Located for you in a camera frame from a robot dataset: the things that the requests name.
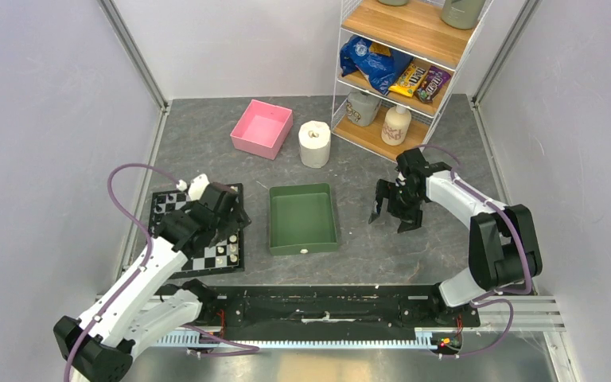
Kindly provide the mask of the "green plastic tray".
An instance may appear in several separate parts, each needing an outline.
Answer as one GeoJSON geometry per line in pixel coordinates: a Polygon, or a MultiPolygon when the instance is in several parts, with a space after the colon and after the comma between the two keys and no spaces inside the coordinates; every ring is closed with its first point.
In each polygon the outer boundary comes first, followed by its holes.
{"type": "Polygon", "coordinates": [[[272,255],[335,252],[339,248],[332,190],[327,183],[269,189],[268,246],[272,255]]]}

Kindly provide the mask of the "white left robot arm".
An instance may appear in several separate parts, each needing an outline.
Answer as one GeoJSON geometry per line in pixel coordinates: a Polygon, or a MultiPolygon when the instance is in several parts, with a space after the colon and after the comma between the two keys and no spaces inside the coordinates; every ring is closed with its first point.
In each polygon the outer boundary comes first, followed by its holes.
{"type": "Polygon", "coordinates": [[[201,174],[180,181],[185,203],[165,213],[142,253],[118,281],[78,318],[63,316],[53,334],[65,359],[63,379],[78,372],[90,381],[120,381],[134,360],[170,331],[216,319],[216,293],[194,279],[144,311],[158,289],[190,260],[239,234],[251,220],[240,189],[201,174]]]}

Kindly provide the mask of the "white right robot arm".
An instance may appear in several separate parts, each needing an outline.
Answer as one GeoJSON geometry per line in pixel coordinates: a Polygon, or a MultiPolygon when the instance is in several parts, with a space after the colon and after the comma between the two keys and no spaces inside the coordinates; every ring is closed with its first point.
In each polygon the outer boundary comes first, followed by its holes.
{"type": "Polygon", "coordinates": [[[435,203],[468,229],[467,266],[437,285],[437,297],[427,304],[429,319],[448,325],[460,306],[494,294],[529,294],[532,279],[543,270],[530,209],[484,195],[455,166],[429,162],[423,148],[405,150],[396,158],[395,180],[377,181],[369,220],[387,211],[399,219],[400,233],[413,231],[422,227],[423,205],[435,203]]]}

